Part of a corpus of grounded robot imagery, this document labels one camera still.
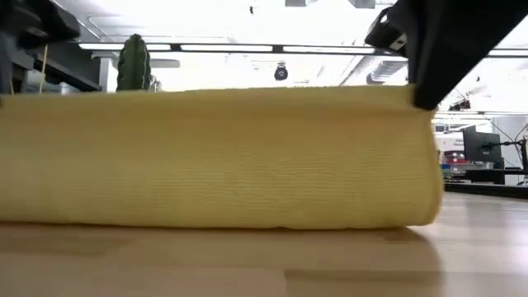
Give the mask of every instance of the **yellow fabric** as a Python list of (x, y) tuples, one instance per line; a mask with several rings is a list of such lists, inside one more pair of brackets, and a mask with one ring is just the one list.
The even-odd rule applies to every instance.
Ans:
[(430, 223), (412, 87), (4, 97), (0, 220), (165, 227)]

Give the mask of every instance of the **ceiling light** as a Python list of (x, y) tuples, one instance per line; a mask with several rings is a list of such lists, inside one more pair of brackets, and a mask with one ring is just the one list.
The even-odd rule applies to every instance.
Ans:
[(285, 46), (285, 52), (289, 53), (324, 53), (324, 54), (373, 54), (375, 49), (371, 47), (355, 47), (355, 48), (346, 48), (346, 47), (327, 47), (327, 46)]
[(182, 45), (183, 51), (245, 51), (245, 52), (272, 52), (273, 47), (270, 45)]
[(488, 58), (528, 58), (528, 49), (492, 49)]
[[(83, 50), (122, 50), (124, 44), (105, 44), (105, 43), (83, 43), (79, 47)], [(170, 45), (147, 45), (147, 50), (171, 50)]]

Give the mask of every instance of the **black camera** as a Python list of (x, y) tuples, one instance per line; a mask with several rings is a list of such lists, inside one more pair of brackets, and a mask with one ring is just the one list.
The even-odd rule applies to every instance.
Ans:
[(288, 78), (288, 70), (286, 70), (286, 65), (279, 64), (277, 70), (275, 70), (275, 80), (281, 81)]

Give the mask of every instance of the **ceiling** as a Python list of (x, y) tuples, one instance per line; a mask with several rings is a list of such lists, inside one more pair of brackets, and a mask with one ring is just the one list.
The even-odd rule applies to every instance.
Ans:
[[(82, 24), (82, 42), (123, 42), (141, 34), (147, 42), (364, 45), (381, 9), (395, 0), (55, 0)], [(500, 47), (528, 49), (528, 19)], [(406, 83), (405, 60), (393, 57), (155, 53), (178, 68), (153, 68), (167, 91), (228, 87), (303, 87)], [(285, 63), (289, 77), (273, 78)], [(528, 111), (526, 59), (486, 59), (444, 100), (464, 98), (474, 109)]]

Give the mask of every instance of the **black monitor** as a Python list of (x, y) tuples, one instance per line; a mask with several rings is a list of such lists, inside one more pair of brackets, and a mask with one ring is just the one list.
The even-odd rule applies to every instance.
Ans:
[(468, 161), (502, 164), (499, 134), (477, 132), (475, 127), (463, 130), (464, 153)]

